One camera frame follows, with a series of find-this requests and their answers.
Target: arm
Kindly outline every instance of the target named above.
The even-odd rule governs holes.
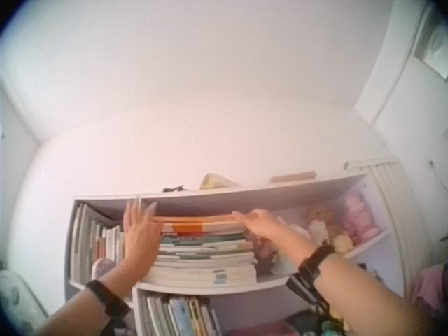
[[[274,242],[297,266],[318,247],[266,210],[254,210],[250,216],[234,211],[232,215],[254,234]],[[427,335],[424,318],[358,266],[332,254],[319,270],[314,286],[357,335]]]
[[[125,259],[99,280],[119,298],[129,294],[157,258],[162,223],[154,223],[155,203],[144,213],[137,202],[129,202],[123,218]],[[84,289],[56,311],[42,327],[39,335],[96,335],[109,322],[104,306],[89,290]]]

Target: ceiling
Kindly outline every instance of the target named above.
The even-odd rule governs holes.
[[[1,80],[46,140],[116,113],[201,99],[353,106],[392,0],[28,1]]]

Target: smartwatch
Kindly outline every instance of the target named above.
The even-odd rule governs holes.
[[[106,308],[106,315],[111,319],[122,319],[129,313],[130,308],[117,295],[113,294],[98,280],[91,280],[85,285]]]
[[[330,254],[335,252],[335,247],[333,245],[322,245],[309,257],[303,260],[302,264],[299,266],[299,275],[302,279],[309,285],[312,286],[314,280],[321,274],[319,270],[319,265],[327,258]]]

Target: forearm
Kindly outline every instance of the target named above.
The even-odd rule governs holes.
[[[125,298],[140,280],[133,262],[124,260],[99,280],[119,298]],[[97,335],[109,322],[104,305],[88,289],[84,289],[56,311],[39,335]]]
[[[314,242],[288,228],[275,241],[298,266],[316,249]],[[424,335],[424,320],[402,298],[341,256],[330,255],[319,266],[316,289],[358,335]]]

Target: stack of books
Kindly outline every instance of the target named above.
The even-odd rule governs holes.
[[[92,266],[98,258],[117,264],[125,256],[125,234],[121,225],[86,204],[80,204],[71,232],[70,277],[85,285],[92,279]]]
[[[139,296],[139,305],[144,335],[222,335],[208,298],[144,293]]]
[[[155,217],[164,223],[148,284],[237,286],[257,282],[253,244],[231,216]]]

